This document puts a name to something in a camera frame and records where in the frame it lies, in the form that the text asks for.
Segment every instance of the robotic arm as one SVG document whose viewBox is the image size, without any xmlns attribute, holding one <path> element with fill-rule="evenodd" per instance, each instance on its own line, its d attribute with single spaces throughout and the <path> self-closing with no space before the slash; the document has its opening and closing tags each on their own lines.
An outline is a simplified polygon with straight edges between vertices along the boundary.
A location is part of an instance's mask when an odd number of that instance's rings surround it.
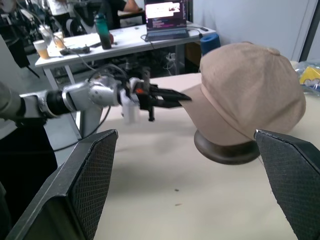
<svg viewBox="0 0 320 240">
<path fill-rule="evenodd" d="M 142 80 L 116 80 L 106 74 L 97 78 L 64 87 L 62 90 L 44 90 L 19 95 L 0 82 L 0 118 L 9 119 L 19 126 L 60 115 L 85 111 L 94 105 L 123 107 L 125 121 L 132 122 L 135 110 L 149 111 L 149 121 L 155 120 L 154 107 L 181 107 L 179 101 L 191 98 L 172 89 L 161 89 L 150 84 L 149 71 L 144 71 Z"/>
</svg>

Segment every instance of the yellow object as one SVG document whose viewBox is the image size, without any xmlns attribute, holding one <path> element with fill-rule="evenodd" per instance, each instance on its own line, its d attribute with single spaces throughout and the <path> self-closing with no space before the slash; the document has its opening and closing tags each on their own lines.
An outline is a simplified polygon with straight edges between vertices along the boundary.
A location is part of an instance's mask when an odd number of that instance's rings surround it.
<svg viewBox="0 0 320 240">
<path fill-rule="evenodd" d="M 306 86 L 320 84 L 320 69 L 308 66 L 300 78 L 300 84 Z"/>
</svg>

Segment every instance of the floor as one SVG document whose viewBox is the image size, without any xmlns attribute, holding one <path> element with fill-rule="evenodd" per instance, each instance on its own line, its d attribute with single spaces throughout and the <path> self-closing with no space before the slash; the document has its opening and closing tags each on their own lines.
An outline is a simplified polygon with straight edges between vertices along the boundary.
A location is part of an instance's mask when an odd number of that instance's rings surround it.
<svg viewBox="0 0 320 240">
<path fill-rule="evenodd" d="M 35 75 L 33 75 L 27 68 L 20 69 L 21 76 L 25 77 L 24 82 L 25 82 L 26 89 L 29 93 L 51 89 L 49 81 L 47 80 L 47 77 L 45 76 L 43 70 L 41 68 L 34 67 L 35 62 L 38 60 L 38 58 L 39 57 L 37 54 L 28 56 L 28 59 L 30 61 L 30 67 L 40 76 L 40 78 L 37 78 Z M 78 70 L 77 68 L 83 68 L 81 64 L 77 66 L 70 66 L 70 67 L 71 67 L 71 71 L 77 71 Z M 90 74 L 91 74 L 90 71 L 75 74 L 74 79 L 76 82 L 81 82 L 81 81 L 84 81 L 86 78 L 88 78 Z M 161 75 L 168 76 L 169 73 L 167 70 L 163 70 L 163 73 Z M 67 77 L 60 78 L 58 80 L 58 84 L 61 88 L 63 86 L 68 85 L 68 83 L 69 83 L 69 79 Z M 58 119 L 48 120 L 47 124 L 45 125 L 45 130 L 47 132 L 48 138 L 54 150 L 63 148 L 65 146 L 68 146 L 70 144 L 77 142 L 77 138 L 74 136 L 73 130 L 71 129 L 68 121 L 63 117 Z M 68 156 L 70 155 L 73 149 L 74 149 L 74 146 L 55 152 L 57 163 L 59 166 L 68 159 Z"/>
</svg>

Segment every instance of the person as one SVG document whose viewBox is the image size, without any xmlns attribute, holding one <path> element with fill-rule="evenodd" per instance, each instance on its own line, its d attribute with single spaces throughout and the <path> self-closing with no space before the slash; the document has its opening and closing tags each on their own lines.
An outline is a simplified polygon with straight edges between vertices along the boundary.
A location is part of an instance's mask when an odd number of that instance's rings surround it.
<svg viewBox="0 0 320 240">
<path fill-rule="evenodd" d="M 99 12 L 106 15 L 109 30 L 112 30 L 121 27 L 118 11 L 136 13 L 139 10 L 135 0 L 102 0 Z"/>
<path fill-rule="evenodd" d="M 5 12 L 15 8 L 15 0 L 0 0 L 0 9 Z M 0 95 L 1 84 L 20 94 L 26 93 L 18 66 L 1 35 L 0 73 Z M 43 125 L 17 128 L 14 122 L 0 119 L 0 182 L 6 192 L 12 226 L 57 167 Z"/>
<path fill-rule="evenodd" d="M 62 32 L 66 37 L 69 37 L 67 30 L 67 21 L 70 19 L 70 4 L 67 0 L 47 0 L 51 13 L 55 20 L 61 25 Z"/>
</svg>

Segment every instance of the paper cup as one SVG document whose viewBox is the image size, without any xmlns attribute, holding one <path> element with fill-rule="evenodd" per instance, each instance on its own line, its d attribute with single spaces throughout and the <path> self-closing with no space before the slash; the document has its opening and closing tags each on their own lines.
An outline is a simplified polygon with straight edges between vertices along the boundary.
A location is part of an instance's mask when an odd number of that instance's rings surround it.
<svg viewBox="0 0 320 240">
<path fill-rule="evenodd" d="M 59 49 L 64 49 L 64 35 L 62 31 L 55 32 L 54 34 L 54 44 Z"/>
<path fill-rule="evenodd" d="M 47 50 L 47 44 L 44 40 L 34 41 L 33 42 L 34 48 L 37 51 L 37 53 L 40 55 L 43 59 L 48 59 L 49 54 Z"/>
</svg>

